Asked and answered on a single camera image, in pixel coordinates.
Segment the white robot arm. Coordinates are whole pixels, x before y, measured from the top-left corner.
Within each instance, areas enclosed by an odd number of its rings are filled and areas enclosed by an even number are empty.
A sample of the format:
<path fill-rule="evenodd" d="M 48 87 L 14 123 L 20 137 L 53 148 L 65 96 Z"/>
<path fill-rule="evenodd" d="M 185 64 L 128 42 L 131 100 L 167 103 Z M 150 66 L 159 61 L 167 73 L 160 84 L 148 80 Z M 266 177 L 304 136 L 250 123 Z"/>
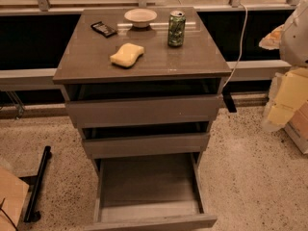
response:
<path fill-rule="evenodd" d="M 262 127 L 278 131 L 308 100 L 308 0 L 300 2 L 287 20 L 259 42 L 264 49 L 278 49 L 280 59 L 291 66 L 276 73 L 269 88 Z"/>

